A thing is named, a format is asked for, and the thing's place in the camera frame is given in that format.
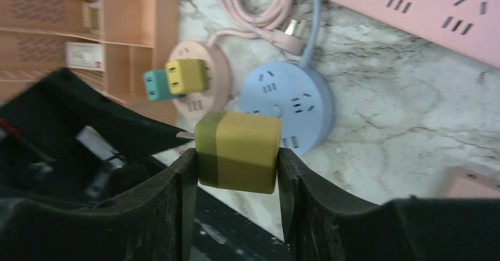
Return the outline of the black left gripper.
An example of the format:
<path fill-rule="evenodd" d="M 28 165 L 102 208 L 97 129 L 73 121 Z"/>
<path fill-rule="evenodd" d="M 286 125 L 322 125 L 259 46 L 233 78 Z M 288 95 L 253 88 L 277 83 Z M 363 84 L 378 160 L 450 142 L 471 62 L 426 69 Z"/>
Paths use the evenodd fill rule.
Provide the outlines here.
<path fill-rule="evenodd" d="M 179 127 L 132 111 L 69 69 L 1 104 L 1 196 L 93 206 L 161 172 Z"/>

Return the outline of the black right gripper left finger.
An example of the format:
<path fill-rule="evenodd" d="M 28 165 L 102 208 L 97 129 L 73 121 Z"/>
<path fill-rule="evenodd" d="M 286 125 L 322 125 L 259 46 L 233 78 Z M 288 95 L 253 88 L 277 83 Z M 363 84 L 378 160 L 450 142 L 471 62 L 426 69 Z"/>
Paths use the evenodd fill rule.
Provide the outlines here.
<path fill-rule="evenodd" d="M 169 167 L 93 208 L 1 200 L 2 260 L 189 260 L 198 161 Z"/>

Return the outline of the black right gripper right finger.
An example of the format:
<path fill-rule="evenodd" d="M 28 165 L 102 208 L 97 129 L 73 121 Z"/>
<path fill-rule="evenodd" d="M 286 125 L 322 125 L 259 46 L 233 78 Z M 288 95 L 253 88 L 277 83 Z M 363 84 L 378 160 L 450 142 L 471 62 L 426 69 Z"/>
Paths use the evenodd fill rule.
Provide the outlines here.
<path fill-rule="evenodd" d="M 281 148 L 277 179 L 292 260 L 498 260 L 499 200 L 421 199 L 378 205 Z"/>

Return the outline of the yellow charger cube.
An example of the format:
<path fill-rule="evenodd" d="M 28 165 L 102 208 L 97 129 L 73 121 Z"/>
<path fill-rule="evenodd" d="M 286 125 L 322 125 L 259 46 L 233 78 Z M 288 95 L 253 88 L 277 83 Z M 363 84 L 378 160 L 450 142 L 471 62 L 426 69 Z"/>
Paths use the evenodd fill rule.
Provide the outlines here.
<path fill-rule="evenodd" d="M 202 59 L 175 59 L 165 64 L 169 91 L 174 95 L 209 89 L 206 62 Z"/>
<path fill-rule="evenodd" d="M 275 191 L 282 121 L 276 117 L 233 111 L 210 111 L 192 133 L 204 186 L 272 194 Z"/>

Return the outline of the teal charger cube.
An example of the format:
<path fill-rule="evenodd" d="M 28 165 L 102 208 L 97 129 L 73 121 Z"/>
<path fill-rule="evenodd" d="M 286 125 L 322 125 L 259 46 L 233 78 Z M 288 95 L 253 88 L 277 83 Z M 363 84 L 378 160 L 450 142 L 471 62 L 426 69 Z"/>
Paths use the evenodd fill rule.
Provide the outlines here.
<path fill-rule="evenodd" d="M 150 101 L 182 98 L 184 94 L 172 94 L 169 90 L 166 70 L 150 70 L 143 74 L 146 95 Z"/>

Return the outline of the pink round power socket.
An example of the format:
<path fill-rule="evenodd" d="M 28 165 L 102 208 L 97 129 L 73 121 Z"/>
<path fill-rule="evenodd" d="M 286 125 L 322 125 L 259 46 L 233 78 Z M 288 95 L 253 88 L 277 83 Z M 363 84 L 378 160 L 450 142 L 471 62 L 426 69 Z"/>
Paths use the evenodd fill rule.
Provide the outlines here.
<path fill-rule="evenodd" d="M 178 112 L 186 117 L 201 118 L 210 110 L 222 110 L 229 101 L 232 89 L 232 70 L 225 53 L 217 45 L 183 41 L 170 53 L 176 59 L 200 59 L 206 64 L 209 89 L 172 100 Z"/>

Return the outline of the orange plastic desk organizer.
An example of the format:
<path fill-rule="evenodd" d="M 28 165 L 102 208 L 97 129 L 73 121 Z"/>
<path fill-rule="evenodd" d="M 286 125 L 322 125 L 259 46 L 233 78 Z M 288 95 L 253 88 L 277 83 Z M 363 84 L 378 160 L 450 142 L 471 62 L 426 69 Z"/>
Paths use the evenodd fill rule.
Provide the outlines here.
<path fill-rule="evenodd" d="M 149 101 L 146 71 L 176 45 L 179 0 L 1 0 L 1 101 L 60 67 L 133 111 L 174 124 L 171 101 Z"/>

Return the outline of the blue round power socket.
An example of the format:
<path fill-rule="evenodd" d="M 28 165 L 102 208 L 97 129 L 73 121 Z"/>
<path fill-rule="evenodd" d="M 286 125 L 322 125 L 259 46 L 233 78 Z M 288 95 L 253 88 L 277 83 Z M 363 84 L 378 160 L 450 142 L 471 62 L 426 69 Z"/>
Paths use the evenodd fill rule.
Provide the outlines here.
<path fill-rule="evenodd" d="M 239 111 L 280 118 L 281 146 L 302 156 L 319 146 L 334 125 L 332 90 L 314 68 L 274 61 L 255 68 L 246 78 Z"/>

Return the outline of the pink charger cube right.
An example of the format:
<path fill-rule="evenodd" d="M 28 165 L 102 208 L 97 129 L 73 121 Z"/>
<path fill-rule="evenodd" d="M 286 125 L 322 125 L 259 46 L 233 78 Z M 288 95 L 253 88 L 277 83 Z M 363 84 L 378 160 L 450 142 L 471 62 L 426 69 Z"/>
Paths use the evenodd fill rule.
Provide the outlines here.
<path fill-rule="evenodd" d="M 455 167 L 442 195 L 454 199 L 499 199 L 499 180 Z"/>

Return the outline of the pink power strip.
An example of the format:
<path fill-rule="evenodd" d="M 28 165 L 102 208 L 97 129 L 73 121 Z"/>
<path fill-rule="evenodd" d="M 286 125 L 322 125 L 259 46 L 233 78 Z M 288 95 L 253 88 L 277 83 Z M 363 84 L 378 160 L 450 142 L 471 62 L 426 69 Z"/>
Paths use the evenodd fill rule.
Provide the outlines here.
<path fill-rule="evenodd" d="M 499 0 L 329 0 L 499 67 Z"/>

